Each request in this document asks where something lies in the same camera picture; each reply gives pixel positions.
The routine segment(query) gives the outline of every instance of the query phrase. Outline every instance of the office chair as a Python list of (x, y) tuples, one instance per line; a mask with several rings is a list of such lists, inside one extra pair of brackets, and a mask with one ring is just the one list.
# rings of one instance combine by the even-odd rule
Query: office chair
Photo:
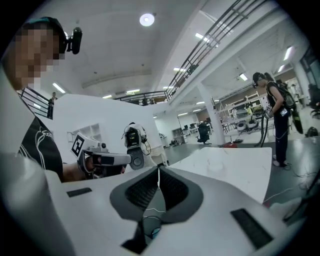
[(310, 95), (310, 107), (313, 109), (310, 112), (313, 118), (320, 117), (320, 89), (315, 84), (309, 84), (308, 89)]
[(200, 138), (199, 138), (199, 136), (196, 137), (198, 139), (197, 140), (198, 142), (200, 142), (200, 143), (202, 142), (203, 144), (206, 144), (206, 145), (212, 144), (212, 143), (206, 143), (206, 141), (210, 139), (209, 134), (208, 134), (208, 129), (209, 128), (207, 127), (206, 124), (204, 124), (204, 123), (199, 124), (198, 130), (199, 130)]

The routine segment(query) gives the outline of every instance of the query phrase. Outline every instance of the white platform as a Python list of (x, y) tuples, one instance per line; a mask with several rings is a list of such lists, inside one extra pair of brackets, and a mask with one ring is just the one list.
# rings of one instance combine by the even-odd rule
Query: white platform
[(271, 172), (272, 149), (204, 147), (172, 168), (227, 182), (263, 203)]

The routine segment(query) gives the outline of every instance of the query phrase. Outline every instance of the red object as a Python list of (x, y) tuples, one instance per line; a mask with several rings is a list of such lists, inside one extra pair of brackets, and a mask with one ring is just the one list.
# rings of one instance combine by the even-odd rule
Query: red object
[(234, 144), (232, 142), (228, 142), (226, 144), (223, 144), (222, 146), (223, 148), (230, 148), (230, 149), (237, 149), (238, 148), (238, 145), (237, 144)]

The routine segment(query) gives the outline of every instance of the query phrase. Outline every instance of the railing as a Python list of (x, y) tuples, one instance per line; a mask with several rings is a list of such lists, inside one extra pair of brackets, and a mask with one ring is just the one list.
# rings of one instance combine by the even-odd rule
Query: railing
[(46, 97), (29, 87), (24, 88), (18, 94), (35, 114), (45, 118), (53, 118), (54, 103), (49, 102)]
[(257, 8), (266, 3), (267, 0), (237, 0), (235, 1), (216, 22), (205, 33), (202, 39), (193, 48), (168, 85), (166, 93), (170, 99), (176, 90), (188, 79), (188, 77), (199, 67), (208, 54), (221, 43), (221, 40), (229, 35), (231, 31), (242, 21), (248, 19), (249, 15)]
[(122, 102), (128, 102), (140, 106), (147, 106), (152, 104), (158, 104), (167, 102), (169, 100), (167, 92), (165, 90), (131, 94), (124, 97), (115, 98)]

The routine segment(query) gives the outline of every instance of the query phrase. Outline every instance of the headset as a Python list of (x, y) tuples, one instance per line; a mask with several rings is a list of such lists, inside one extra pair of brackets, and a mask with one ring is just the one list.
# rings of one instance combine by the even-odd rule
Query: headset
[(80, 44), (82, 39), (82, 30), (80, 27), (76, 27), (72, 31), (71, 36), (66, 36), (65, 32), (56, 18), (42, 17), (40, 19), (31, 19), (26, 24), (38, 24), (45, 23), (48, 24), (52, 29), (54, 29), (59, 34), (59, 53), (64, 54), (67, 52), (72, 52), (73, 54), (78, 54), (80, 51)]
[(257, 81), (255, 81), (254, 79), (252, 79), (252, 81), (253, 81), (253, 84), (252, 84), (253, 88), (257, 88), (257, 87), (258, 87), (258, 81), (260, 81), (260, 80), (262, 80), (262, 79), (268, 80), (268, 79), (266, 78), (266, 76), (265, 76), (264, 74), (261, 74), (261, 73), (259, 73), (258, 78), (257, 78)]

